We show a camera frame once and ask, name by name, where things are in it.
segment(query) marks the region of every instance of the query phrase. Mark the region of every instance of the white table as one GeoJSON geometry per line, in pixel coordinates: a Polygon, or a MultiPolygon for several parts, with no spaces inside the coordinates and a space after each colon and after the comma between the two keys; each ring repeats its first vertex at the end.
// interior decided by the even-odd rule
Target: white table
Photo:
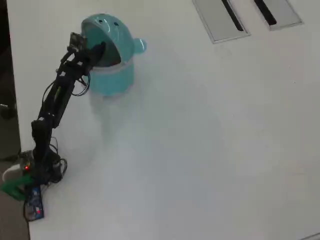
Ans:
{"type": "Polygon", "coordinates": [[[298,240],[320,231],[320,2],[213,45],[191,0],[8,0],[22,150],[71,31],[108,12],[148,43],[124,95],[72,97],[68,160],[31,240],[298,240]]]}

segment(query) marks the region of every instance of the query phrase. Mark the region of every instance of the black slot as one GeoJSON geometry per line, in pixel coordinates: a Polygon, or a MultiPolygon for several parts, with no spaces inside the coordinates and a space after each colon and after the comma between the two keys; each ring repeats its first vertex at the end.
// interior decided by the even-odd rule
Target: black slot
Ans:
{"type": "Polygon", "coordinates": [[[243,32],[244,28],[241,26],[237,16],[235,15],[234,11],[231,8],[228,0],[221,0],[221,1],[223,2],[223,5],[225,6],[226,11],[230,15],[230,18],[232,19],[236,29],[238,29],[239,31],[243,32]]]}
{"type": "Polygon", "coordinates": [[[275,19],[275,17],[270,12],[270,10],[267,7],[267,5],[265,4],[264,0],[254,0],[254,2],[257,5],[257,7],[259,8],[259,10],[261,11],[262,15],[264,16],[266,22],[270,26],[276,25],[277,24],[277,20],[275,19]]]}

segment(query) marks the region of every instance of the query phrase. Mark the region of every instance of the robotic arm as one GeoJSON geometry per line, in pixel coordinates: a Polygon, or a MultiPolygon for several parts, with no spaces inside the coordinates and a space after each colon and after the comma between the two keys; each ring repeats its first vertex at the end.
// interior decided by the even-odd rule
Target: robotic arm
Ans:
{"type": "Polygon", "coordinates": [[[52,86],[46,99],[42,100],[38,119],[31,123],[35,148],[32,152],[34,165],[29,171],[39,185],[57,183],[62,178],[61,158],[50,148],[52,129],[59,126],[76,81],[81,82],[88,90],[90,81],[85,83],[82,77],[88,76],[90,79],[90,70],[101,60],[106,49],[105,42],[92,49],[86,49],[84,45],[85,39],[82,36],[71,34],[70,46],[61,59],[56,79],[47,88],[48,90],[52,86]]]}
{"type": "Polygon", "coordinates": [[[35,148],[19,155],[22,163],[17,170],[20,173],[22,170],[22,177],[5,181],[1,186],[4,192],[16,200],[24,201],[23,215],[28,222],[44,217],[41,185],[58,183],[67,169],[67,161],[58,155],[58,151],[54,152],[50,148],[52,129],[59,126],[71,95],[82,96],[88,91],[90,71],[101,60],[105,50],[105,42],[87,49],[86,39],[79,34],[71,33],[67,53],[56,71],[56,79],[45,90],[38,118],[31,123],[35,148]],[[73,94],[76,81],[85,86],[85,90],[80,94],[73,94]]]}

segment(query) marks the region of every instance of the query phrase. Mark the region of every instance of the wire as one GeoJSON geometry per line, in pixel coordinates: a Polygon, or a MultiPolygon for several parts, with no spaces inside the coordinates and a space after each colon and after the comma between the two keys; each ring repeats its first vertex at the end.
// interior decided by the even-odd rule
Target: wire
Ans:
{"type": "Polygon", "coordinates": [[[50,146],[53,147],[53,149],[55,150],[55,153],[58,154],[58,148],[55,145],[51,144],[51,143],[50,143],[50,146]]]}
{"type": "MultiPolygon", "coordinates": [[[[81,81],[79,80],[80,83],[82,83],[82,84],[85,83],[85,81],[83,80],[82,77],[80,79],[81,79],[81,81]]],[[[90,82],[91,82],[91,76],[90,76],[90,73],[89,73],[88,74],[88,82],[85,85],[86,86],[85,89],[82,92],[77,93],[77,94],[72,93],[72,95],[75,96],[75,97],[80,97],[80,96],[85,95],[88,92],[89,88],[90,88],[90,82]]]]}
{"type": "Polygon", "coordinates": [[[57,138],[56,138],[55,136],[52,136],[51,138],[52,138],[52,139],[55,139],[55,142],[56,142],[56,148],[58,148],[58,140],[57,140],[57,138]]]}
{"type": "Polygon", "coordinates": [[[64,162],[64,168],[63,168],[63,171],[62,171],[62,178],[63,178],[64,175],[65,175],[65,173],[66,173],[66,170],[67,170],[67,168],[68,168],[68,162],[67,162],[67,160],[64,159],[64,158],[61,158],[60,161],[64,162]]]}
{"type": "Polygon", "coordinates": [[[42,104],[41,104],[42,110],[44,110],[45,95],[46,95],[47,91],[49,90],[49,88],[52,87],[52,85],[53,85],[55,82],[56,82],[56,80],[54,80],[52,83],[50,83],[50,85],[46,87],[46,89],[45,89],[45,91],[44,91],[44,93],[43,93],[43,96],[42,96],[42,104]]]}

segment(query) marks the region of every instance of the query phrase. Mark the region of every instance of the floor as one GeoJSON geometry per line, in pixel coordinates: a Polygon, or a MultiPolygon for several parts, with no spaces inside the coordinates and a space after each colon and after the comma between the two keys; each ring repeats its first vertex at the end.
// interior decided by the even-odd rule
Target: floor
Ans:
{"type": "MultiPolygon", "coordinates": [[[[0,55],[0,90],[2,97],[9,91],[14,91],[14,76],[8,63],[11,63],[11,51],[8,49],[0,55]]],[[[4,158],[16,155],[20,151],[20,136],[18,117],[5,120],[0,116],[0,176],[13,163],[4,158]]],[[[23,203],[18,202],[0,191],[0,240],[28,240],[28,225],[23,218],[23,203]]]]}

